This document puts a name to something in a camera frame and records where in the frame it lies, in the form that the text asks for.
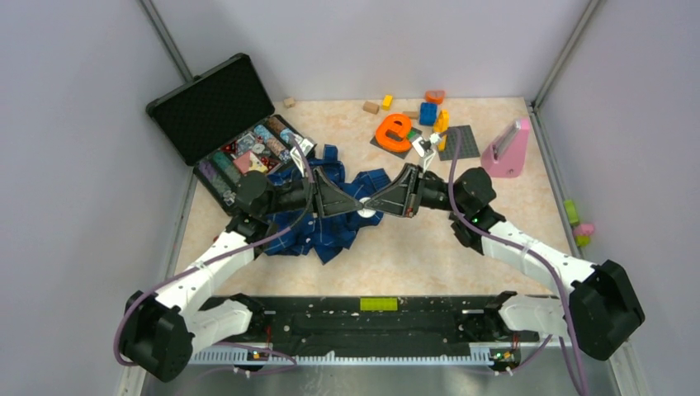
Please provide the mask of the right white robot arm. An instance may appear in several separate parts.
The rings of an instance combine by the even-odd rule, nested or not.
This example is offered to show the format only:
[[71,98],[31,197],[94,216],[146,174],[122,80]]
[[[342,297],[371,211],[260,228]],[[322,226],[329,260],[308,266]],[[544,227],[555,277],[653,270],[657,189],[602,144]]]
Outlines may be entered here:
[[539,332],[568,337],[598,361],[609,359],[646,320],[627,271],[613,260],[589,262],[527,235],[493,210],[495,197],[482,167],[444,181],[407,164],[363,205],[403,218],[414,217],[421,207],[447,210],[462,246],[510,265],[555,293],[553,298],[505,293],[484,317],[493,339],[505,340],[515,331]]

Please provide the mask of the white badge backing disc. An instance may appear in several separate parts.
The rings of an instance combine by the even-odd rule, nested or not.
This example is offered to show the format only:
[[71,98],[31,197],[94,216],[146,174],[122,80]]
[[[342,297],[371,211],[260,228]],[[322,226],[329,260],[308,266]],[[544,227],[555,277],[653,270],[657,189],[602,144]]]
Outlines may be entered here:
[[357,214],[358,214],[361,218],[370,219],[370,218],[372,218],[373,216],[376,215],[376,211],[375,211],[375,210],[366,207],[366,203],[367,203],[369,200],[370,200],[369,197],[363,197],[363,198],[361,198],[361,199],[359,200],[360,203],[362,204],[362,208],[359,209],[359,210],[357,211]]

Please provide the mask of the blue plaid shirt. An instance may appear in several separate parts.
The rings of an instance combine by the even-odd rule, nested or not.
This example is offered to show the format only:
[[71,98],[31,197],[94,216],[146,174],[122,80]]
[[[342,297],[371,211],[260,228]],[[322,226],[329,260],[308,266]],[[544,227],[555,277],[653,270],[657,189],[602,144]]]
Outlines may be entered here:
[[[324,146],[320,158],[313,156],[309,164],[311,167],[321,167],[331,182],[359,200],[370,197],[390,183],[383,168],[359,172],[352,181],[347,182],[345,167],[338,159],[338,149],[330,144]],[[265,253],[268,256],[301,256],[314,249],[320,261],[326,264],[343,249],[352,246],[360,229],[377,226],[383,218],[380,212],[368,217],[356,212],[330,218],[307,214],[296,225],[292,225],[299,216],[299,210],[283,211],[268,216],[279,229],[291,227],[291,231],[267,245]]]

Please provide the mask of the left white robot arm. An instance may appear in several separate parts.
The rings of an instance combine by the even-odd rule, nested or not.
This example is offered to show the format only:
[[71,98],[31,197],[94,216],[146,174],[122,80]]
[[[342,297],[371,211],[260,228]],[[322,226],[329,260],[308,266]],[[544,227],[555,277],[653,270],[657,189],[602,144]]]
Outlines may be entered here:
[[299,179],[283,183],[257,171],[244,174],[234,215],[211,247],[183,272],[127,301],[113,343],[117,361],[168,382],[192,355],[227,337],[260,338],[265,320],[250,303],[228,299],[211,309],[203,304],[260,255],[304,248],[300,231],[325,219],[358,217],[371,193],[333,181],[322,167],[303,169]]

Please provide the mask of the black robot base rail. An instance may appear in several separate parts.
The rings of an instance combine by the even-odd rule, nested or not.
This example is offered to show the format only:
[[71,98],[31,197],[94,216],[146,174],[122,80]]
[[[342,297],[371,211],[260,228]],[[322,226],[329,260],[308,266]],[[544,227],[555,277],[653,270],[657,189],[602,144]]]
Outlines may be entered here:
[[486,296],[402,296],[396,312],[362,312],[362,297],[250,298],[250,330],[196,353],[195,365],[517,365],[543,340],[510,332]]

